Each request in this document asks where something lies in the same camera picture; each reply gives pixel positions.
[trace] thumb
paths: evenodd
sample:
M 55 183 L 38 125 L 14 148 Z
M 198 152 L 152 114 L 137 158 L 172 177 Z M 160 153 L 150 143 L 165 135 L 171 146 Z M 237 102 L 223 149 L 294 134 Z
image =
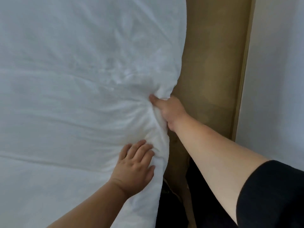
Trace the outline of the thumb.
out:
M 155 170 L 155 166 L 150 166 L 148 168 L 147 175 L 146 175 L 146 184 L 149 184 L 149 182 L 154 177 L 154 170 Z
M 159 109 L 162 109 L 165 106 L 166 101 L 159 99 L 158 97 L 156 97 L 155 95 L 151 94 L 149 96 L 149 100 L 152 103 L 152 105 L 156 106 Z

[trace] hand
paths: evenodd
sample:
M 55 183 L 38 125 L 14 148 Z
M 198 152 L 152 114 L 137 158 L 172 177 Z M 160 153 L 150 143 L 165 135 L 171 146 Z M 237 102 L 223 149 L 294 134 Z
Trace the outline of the hand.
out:
M 119 154 L 109 183 L 117 185 L 127 198 L 141 192 L 154 176 L 155 166 L 150 166 L 154 152 L 152 145 L 141 140 L 127 144 Z
M 181 104 L 180 100 L 174 96 L 171 96 L 168 100 L 162 100 L 154 95 L 149 96 L 150 102 L 161 110 L 163 118 L 168 122 L 168 127 L 173 132 L 175 131 L 175 123 L 187 115 L 185 108 Z

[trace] black sleeve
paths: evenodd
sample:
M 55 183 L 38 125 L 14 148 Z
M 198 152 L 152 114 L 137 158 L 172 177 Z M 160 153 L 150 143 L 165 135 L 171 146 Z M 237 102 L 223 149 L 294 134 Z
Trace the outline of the black sleeve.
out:
M 257 168 L 237 203 L 240 228 L 304 227 L 304 172 L 278 161 Z

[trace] forearm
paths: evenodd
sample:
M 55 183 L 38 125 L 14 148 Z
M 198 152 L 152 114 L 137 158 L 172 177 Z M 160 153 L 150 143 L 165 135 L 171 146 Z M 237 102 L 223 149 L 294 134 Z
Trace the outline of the forearm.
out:
M 126 200 L 126 194 L 108 182 L 48 228 L 110 228 Z
M 251 173 L 267 159 L 224 138 L 187 114 L 174 127 L 212 192 L 236 222 L 239 193 Z

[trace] mattress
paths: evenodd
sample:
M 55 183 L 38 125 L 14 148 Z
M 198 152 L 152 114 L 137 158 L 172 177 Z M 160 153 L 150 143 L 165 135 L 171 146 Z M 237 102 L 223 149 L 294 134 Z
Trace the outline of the mattress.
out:
M 46 227 L 110 177 L 122 146 L 154 145 L 154 178 L 112 227 L 154 227 L 185 0 L 0 0 L 0 227 Z

